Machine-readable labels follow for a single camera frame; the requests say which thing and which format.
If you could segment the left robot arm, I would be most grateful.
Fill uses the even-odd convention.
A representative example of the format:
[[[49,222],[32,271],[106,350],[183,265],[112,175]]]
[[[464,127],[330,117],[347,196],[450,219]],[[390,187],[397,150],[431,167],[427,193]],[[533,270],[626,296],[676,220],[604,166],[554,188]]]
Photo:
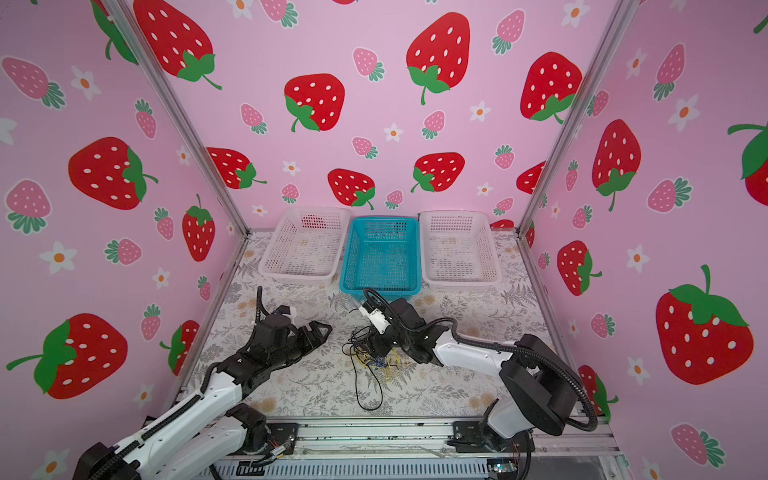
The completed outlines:
[[[276,460],[285,448],[246,399],[272,373],[324,345],[332,330],[318,321],[298,327],[283,314],[258,321],[243,347],[208,367],[200,388],[115,445],[90,447],[74,478],[191,479],[238,450]]]

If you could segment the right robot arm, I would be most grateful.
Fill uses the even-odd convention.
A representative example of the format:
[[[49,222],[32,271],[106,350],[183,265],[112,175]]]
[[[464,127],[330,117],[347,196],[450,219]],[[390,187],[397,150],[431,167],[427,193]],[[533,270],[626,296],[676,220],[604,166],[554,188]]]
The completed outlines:
[[[596,408],[579,375],[535,335],[514,342],[463,335],[454,318],[427,322],[407,300],[389,303],[373,291],[359,312],[372,328],[361,349],[373,358],[397,347],[418,364],[465,368],[502,381],[508,397],[486,408],[474,436],[453,439],[456,447],[501,452],[534,430],[560,436],[568,426],[597,429]]]

